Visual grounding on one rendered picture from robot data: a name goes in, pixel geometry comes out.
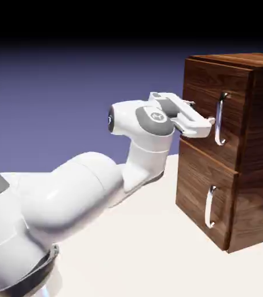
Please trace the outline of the dark wood cabinet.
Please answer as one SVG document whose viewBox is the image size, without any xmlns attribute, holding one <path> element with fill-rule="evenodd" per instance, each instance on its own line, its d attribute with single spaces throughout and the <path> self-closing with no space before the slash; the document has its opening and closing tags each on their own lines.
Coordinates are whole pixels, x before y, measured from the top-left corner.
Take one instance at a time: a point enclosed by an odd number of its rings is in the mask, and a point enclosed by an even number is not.
<svg viewBox="0 0 263 297">
<path fill-rule="evenodd" d="M 193 55 L 186 59 L 251 70 L 226 250 L 232 253 L 263 242 L 263 53 Z"/>
</svg>

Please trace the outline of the dark wood cabinet door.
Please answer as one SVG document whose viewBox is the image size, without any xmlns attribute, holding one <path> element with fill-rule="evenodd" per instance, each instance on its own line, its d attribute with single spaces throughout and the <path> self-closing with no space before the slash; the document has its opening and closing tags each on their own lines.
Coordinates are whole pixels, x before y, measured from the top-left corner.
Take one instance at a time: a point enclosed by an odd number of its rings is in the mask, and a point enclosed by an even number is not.
<svg viewBox="0 0 263 297">
<path fill-rule="evenodd" d="M 180 141 L 176 205 L 221 250 L 229 247 L 233 211 L 233 188 L 238 173 L 227 168 L 185 140 Z M 209 229 L 204 222 L 206 197 L 211 185 L 214 191 Z"/>
<path fill-rule="evenodd" d="M 220 134 L 216 136 L 213 128 L 207 138 L 185 141 L 233 171 L 239 170 L 250 74 L 245 68 L 185 60 L 183 99 L 195 102 L 195 110 L 205 118 L 215 117 L 222 103 Z"/>
</svg>

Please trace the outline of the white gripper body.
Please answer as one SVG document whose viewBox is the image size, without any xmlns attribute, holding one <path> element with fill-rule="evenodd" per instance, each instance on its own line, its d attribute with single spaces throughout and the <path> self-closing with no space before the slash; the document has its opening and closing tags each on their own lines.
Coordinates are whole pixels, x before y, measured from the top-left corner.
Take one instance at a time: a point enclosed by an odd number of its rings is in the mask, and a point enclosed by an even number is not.
<svg viewBox="0 0 263 297">
<path fill-rule="evenodd" d="M 162 110 L 175 123 L 185 137 L 208 137 L 212 126 L 208 126 L 206 118 L 200 115 L 193 105 L 183 102 L 183 99 L 174 93 L 162 92 Z"/>
</svg>

